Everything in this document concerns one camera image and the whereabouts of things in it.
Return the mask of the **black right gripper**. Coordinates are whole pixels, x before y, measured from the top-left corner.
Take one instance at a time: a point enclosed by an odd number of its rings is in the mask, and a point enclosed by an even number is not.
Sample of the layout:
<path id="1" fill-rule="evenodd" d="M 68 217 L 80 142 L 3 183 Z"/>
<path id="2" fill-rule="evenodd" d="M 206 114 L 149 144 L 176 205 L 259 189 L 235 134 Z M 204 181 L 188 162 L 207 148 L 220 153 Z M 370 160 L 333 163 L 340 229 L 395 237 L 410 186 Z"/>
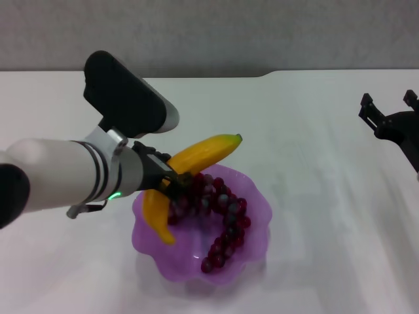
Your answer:
<path id="1" fill-rule="evenodd" d="M 403 101 L 413 110 L 419 110 L 419 99 L 413 90 L 406 91 Z M 368 93 L 363 94 L 360 105 L 358 116 L 370 128 L 376 128 L 375 137 L 398 145 L 418 172 L 418 115 L 414 111 L 404 111 L 384 116 Z"/>

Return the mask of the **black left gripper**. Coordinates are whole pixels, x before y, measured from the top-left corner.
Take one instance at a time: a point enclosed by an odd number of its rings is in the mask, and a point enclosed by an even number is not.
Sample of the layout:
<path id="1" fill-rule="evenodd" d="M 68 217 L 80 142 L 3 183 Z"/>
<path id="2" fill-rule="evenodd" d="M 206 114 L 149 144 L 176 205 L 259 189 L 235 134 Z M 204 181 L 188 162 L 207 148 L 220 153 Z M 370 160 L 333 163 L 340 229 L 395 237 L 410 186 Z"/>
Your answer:
<path id="1" fill-rule="evenodd" d="M 139 190 L 158 190 L 170 200 L 177 200 L 186 194 L 192 186 L 194 177 L 190 172 L 175 174 L 167 164 L 170 155 L 157 151 L 154 147 L 145 146 L 135 141 L 132 150 L 139 156 L 143 166 L 143 176 Z"/>

